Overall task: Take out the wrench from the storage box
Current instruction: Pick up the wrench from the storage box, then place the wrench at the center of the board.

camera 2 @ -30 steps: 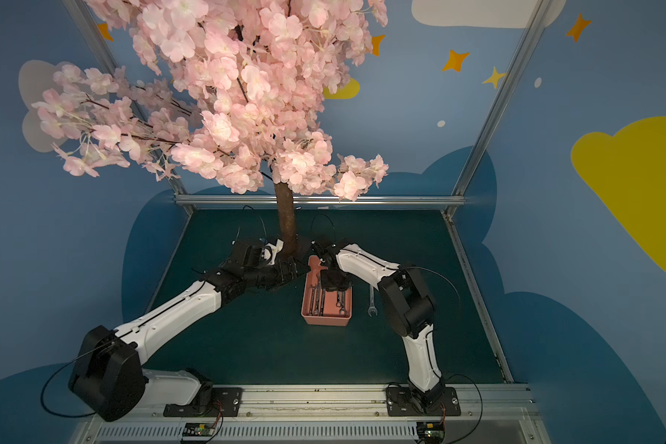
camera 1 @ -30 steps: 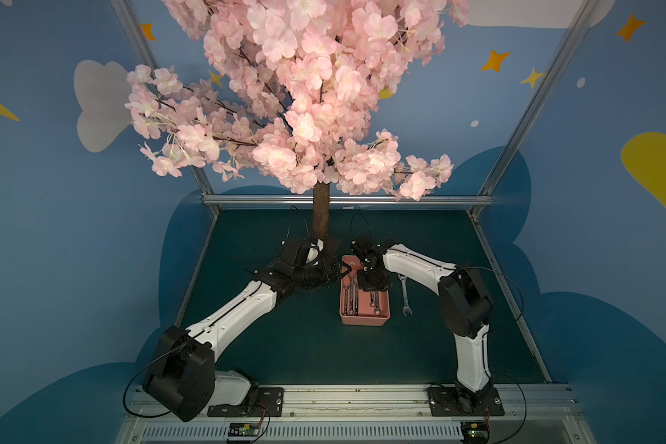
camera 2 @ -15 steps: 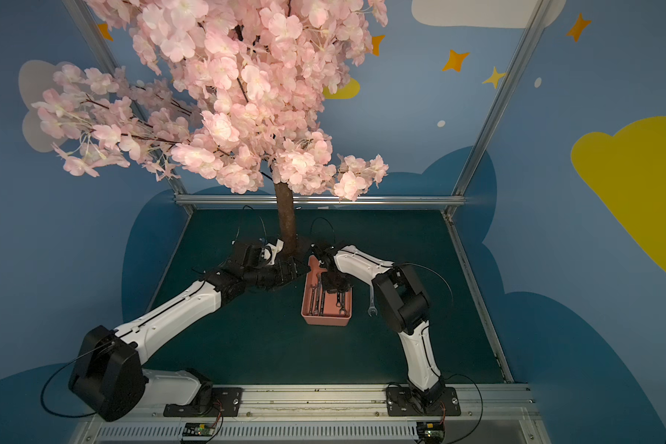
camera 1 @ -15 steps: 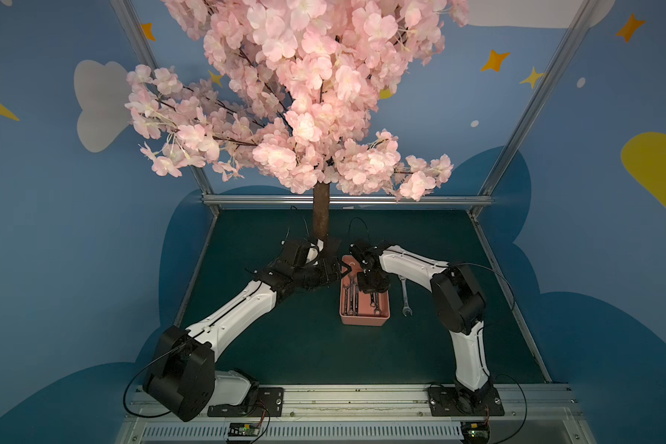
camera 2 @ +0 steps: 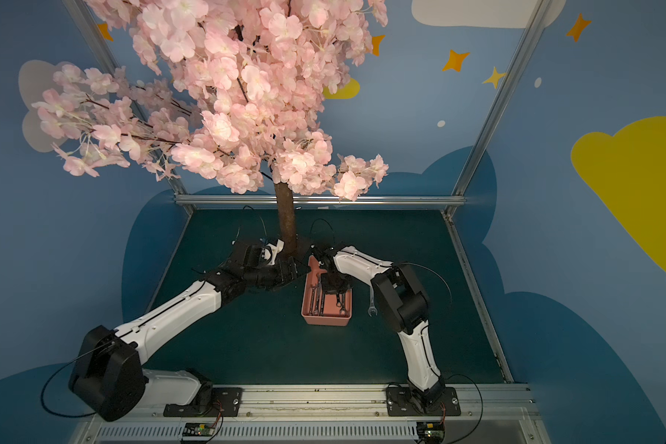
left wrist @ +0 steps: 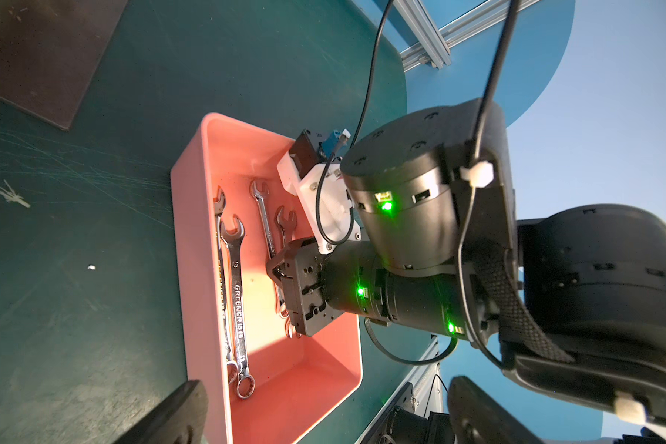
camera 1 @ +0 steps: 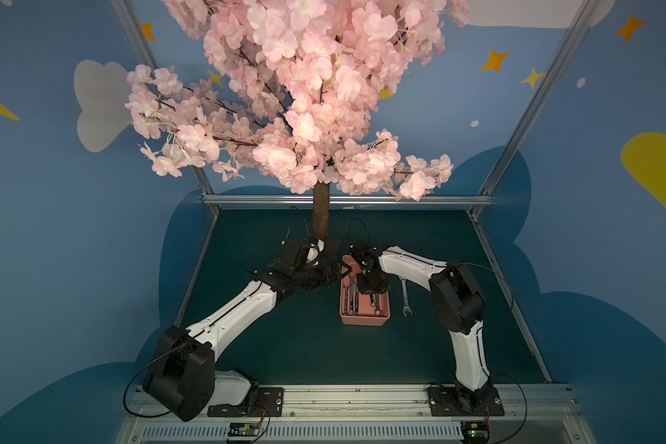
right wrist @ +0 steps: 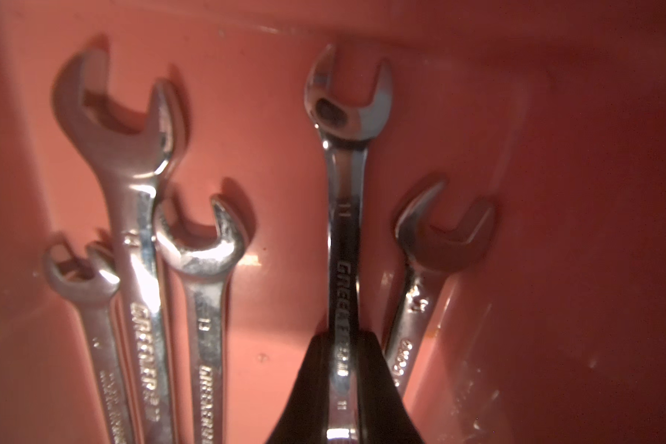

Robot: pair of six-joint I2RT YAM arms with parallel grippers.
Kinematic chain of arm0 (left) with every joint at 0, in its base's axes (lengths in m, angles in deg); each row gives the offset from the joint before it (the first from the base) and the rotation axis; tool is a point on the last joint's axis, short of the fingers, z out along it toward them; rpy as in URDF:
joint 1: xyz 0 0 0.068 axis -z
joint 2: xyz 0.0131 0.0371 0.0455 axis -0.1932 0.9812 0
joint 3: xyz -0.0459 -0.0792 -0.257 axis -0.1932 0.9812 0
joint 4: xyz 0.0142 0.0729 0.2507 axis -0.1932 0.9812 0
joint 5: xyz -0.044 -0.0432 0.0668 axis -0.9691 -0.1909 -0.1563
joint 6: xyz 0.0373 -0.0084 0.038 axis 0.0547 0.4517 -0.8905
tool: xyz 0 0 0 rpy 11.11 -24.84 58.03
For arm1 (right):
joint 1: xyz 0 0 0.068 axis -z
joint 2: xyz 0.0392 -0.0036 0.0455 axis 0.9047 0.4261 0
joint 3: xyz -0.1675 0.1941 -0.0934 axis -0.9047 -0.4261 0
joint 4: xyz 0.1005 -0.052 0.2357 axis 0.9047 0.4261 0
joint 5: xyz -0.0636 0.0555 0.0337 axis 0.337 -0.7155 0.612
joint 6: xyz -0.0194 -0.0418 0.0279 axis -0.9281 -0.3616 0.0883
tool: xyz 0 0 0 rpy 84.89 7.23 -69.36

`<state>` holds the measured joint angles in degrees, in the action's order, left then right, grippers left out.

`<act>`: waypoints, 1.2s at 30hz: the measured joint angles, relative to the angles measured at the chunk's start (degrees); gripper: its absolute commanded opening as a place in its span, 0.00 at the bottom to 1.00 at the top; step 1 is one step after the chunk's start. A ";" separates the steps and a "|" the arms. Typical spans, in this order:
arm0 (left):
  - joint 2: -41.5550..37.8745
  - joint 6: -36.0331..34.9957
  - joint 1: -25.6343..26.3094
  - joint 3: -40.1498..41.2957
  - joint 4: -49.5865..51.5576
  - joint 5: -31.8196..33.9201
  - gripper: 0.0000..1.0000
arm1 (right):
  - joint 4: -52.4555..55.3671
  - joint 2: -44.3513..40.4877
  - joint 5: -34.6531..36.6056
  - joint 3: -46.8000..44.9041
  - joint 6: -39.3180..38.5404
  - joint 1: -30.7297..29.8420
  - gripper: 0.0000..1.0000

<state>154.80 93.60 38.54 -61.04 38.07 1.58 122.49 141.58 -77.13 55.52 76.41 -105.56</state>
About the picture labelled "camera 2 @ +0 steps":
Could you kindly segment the large silver Greener wrench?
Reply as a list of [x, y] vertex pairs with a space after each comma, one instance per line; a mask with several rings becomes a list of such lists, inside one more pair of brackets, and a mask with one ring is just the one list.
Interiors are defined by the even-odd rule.
[[326, 293], [320, 289], [318, 292], [317, 315], [323, 316], [325, 314], [326, 306]]

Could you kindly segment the dark silver small wrench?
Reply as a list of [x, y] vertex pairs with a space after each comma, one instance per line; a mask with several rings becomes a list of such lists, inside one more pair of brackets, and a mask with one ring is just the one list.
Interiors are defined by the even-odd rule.
[[344, 293], [338, 293], [337, 294], [337, 306], [340, 310], [340, 314], [342, 316], [345, 316], [347, 314], [347, 309], [346, 309], [346, 301], [345, 301], [345, 294]]

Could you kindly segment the pink plastic storage box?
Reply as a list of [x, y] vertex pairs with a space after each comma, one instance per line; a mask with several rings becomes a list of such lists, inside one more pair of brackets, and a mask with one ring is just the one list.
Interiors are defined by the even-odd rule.
[[[319, 264], [319, 261], [310, 255], [308, 258], [308, 266], [311, 271], [305, 278], [305, 293], [303, 294], [301, 315], [305, 322], [312, 326], [329, 326], [329, 327], [346, 327], [350, 322], [353, 314], [353, 290], [352, 287], [345, 294], [347, 314], [342, 316], [337, 306], [337, 295], [326, 295], [325, 314], [323, 316], [317, 315], [317, 303], [319, 287], [319, 276], [321, 273], [327, 272]], [[309, 316], [309, 302], [312, 292], [312, 287], [316, 287], [316, 315]]]

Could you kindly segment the small silver Greener wrench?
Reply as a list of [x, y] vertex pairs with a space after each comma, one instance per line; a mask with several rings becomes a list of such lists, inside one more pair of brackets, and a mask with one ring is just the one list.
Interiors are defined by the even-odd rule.
[[316, 315], [316, 287], [312, 287], [310, 302], [309, 302], [309, 316]]

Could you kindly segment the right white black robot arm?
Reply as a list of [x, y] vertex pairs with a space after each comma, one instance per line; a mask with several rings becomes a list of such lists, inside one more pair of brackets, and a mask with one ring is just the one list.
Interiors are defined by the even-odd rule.
[[354, 278], [372, 290], [377, 310], [400, 338], [412, 400], [420, 410], [431, 407], [442, 396], [445, 381], [429, 338], [430, 299], [412, 266], [377, 259], [353, 246], [314, 246], [312, 253], [333, 277]]

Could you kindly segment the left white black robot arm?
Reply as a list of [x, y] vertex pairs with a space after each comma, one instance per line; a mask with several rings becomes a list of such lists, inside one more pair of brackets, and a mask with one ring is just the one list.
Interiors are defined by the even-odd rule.
[[234, 242], [229, 257], [190, 287], [152, 311], [114, 329], [86, 334], [68, 381], [70, 391], [105, 421], [136, 408], [161, 406], [168, 416], [208, 416], [215, 400], [211, 381], [194, 370], [144, 368], [170, 340], [251, 288], [278, 290], [306, 275], [303, 259], [276, 243]]

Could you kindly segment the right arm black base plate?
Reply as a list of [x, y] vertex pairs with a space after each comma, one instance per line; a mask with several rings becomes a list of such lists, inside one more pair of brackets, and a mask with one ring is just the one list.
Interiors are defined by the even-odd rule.
[[435, 401], [425, 401], [411, 388], [391, 384], [386, 386], [385, 403], [389, 416], [460, 416], [461, 402], [457, 391], [451, 386], [444, 388]]

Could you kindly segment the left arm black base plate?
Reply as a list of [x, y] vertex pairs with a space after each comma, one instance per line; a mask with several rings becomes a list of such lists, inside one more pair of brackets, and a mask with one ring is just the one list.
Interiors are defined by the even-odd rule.
[[243, 388], [203, 387], [188, 404], [167, 404], [164, 417], [237, 417], [242, 404]]

